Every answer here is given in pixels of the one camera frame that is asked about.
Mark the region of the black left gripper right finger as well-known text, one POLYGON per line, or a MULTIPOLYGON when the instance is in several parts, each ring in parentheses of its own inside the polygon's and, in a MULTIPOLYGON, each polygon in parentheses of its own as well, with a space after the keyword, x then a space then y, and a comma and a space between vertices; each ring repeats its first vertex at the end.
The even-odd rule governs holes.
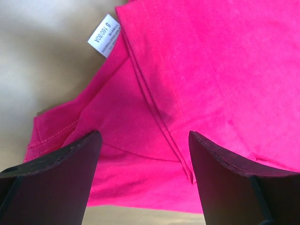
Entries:
POLYGON ((206 224, 299 224, 298 172, 257 163, 198 132, 188 142, 206 224))

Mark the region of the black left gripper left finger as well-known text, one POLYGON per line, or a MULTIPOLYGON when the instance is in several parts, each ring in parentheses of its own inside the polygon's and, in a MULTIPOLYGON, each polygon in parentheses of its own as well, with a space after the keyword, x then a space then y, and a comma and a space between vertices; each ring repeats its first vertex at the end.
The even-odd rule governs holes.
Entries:
POLYGON ((2 225, 80 225, 97 167, 102 137, 75 142, 0 173, 2 225))

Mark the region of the pink red t shirt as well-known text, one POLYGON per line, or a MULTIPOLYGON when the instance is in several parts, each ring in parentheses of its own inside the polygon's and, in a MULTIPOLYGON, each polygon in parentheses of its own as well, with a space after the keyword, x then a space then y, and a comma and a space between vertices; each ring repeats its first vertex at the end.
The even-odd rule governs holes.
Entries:
POLYGON ((25 161, 98 130, 89 206, 200 213, 189 131, 300 169, 297 0, 131 0, 88 87, 34 119, 25 161))

